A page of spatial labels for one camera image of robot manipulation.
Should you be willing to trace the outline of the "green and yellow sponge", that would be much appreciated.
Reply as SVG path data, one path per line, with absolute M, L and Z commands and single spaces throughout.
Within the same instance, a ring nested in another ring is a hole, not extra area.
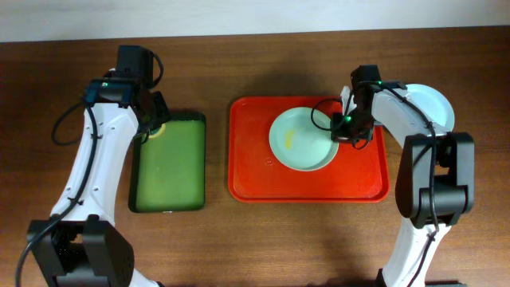
M 166 130 L 166 125 L 161 124 L 158 128 L 152 129 L 148 132 L 148 138 L 154 139 L 161 136 Z

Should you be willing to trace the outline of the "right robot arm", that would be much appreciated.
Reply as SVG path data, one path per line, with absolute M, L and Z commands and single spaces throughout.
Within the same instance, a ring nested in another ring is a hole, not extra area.
M 402 148 L 395 197 L 401 226 L 377 286 L 423 286 L 441 240 L 474 204 L 474 140 L 455 132 L 448 100 L 434 88 L 385 81 L 360 65 L 332 116 L 331 140 L 369 143 L 381 124 Z

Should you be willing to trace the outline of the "light green plate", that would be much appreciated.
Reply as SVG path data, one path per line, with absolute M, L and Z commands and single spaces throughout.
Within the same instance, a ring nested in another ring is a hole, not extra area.
M 282 112 L 269 130 L 269 146 L 277 160 L 295 171 L 317 171 L 336 156 L 339 144 L 324 131 L 331 119 L 312 108 Z

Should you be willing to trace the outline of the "light blue plate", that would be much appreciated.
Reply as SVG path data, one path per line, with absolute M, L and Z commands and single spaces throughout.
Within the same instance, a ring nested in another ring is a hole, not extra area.
M 407 85 L 407 99 L 416 105 L 434 126 L 442 127 L 451 132 L 455 124 L 453 107 L 446 97 L 435 88 L 422 84 Z

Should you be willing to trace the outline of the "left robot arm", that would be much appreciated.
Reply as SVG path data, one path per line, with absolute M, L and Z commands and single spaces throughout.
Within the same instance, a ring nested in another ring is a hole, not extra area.
M 49 286 L 157 286 L 135 268 L 131 244 L 115 228 L 120 174 L 131 141 L 160 127 L 168 109 L 155 87 L 160 58 L 122 45 L 116 66 L 81 96 L 84 127 L 65 189 L 46 220 L 33 220 L 15 271 L 32 254 Z

